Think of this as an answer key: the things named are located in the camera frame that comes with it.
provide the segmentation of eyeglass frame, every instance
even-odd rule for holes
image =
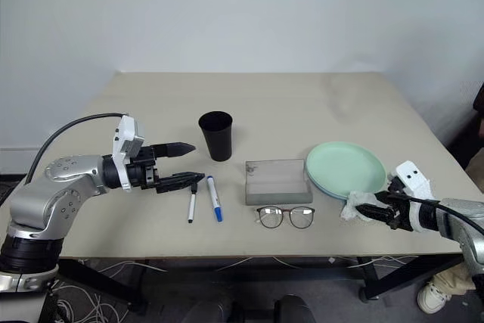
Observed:
[[[282,218],[281,218],[281,221],[279,222],[279,224],[277,226],[274,226],[274,227],[268,227],[266,225],[264,225],[264,222],[262,222],[262,218],[260,216],[260,211],[262,211],[264,208],[276,208],[278,210],[280,210],[282,212]],[[291,208],[290,210],[286,210],[284,208],[280,208],[280,207],[277,207],[277,206],[264,206],[264,207],[260,207],[258,208],[256,211],[257,213],[259,214],[259,221],[260,223],[262,224],[262,226],[264,226],[265,228],[277,228],[279,227],[280,225],[282,225],[282,222],[284,221],[284,212],[288,212],[289,213],[289,221],[290,221],[290,224],[294,227],[294,228],[298,228],[299,230],[306,230],[308,227],[297,227],[296,225],[294,225],[294,222],[293,222],[293,219],[291,219],[290,217],[290,213],[291,211],[295,210],[296,208],[306,208],[307,210],[311,210],[311,223],[309,223],[308,227],[311,227],[312,223],[314,222],[315,220],[315,212],[316,210],[314,208],[311,208],[311,207],[306,207],[306,206],[297,206],[297,207],[293,207]]]

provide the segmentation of marker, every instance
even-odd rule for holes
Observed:
[[[188,207],[188,223],[192,223],[195,217],[195,197],[197,196],[197,183],[191,185],[190,206]]]
[[[206,177],[206,183],[209,186],[210,197],[212,198],[213,212],[218,222],[222,222],[222,208],[220,207],[219,197],[217,197],[217,191],[215,190],[215,182],[213,177],[209,175]]]

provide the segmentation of white sneaker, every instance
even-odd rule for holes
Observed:
[[[418,292],[417,304],[426,314],[433,314],[442,309],[451,298],[452,295],[443,293],[430,282]]]

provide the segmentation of white wall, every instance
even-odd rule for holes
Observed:
[[[0,0],[0,148],[40,145],[115,70],[382,71],[447,142],[483,80],[482,4]],[[0,172],[25,170],[18,153]]]

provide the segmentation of stacked plates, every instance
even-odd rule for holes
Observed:
[[[306,158],[306,172],[321,191],[342,200],[351,191],[378,192],[386,183],[385,168],[373,153],[342,141],[312,149]]]

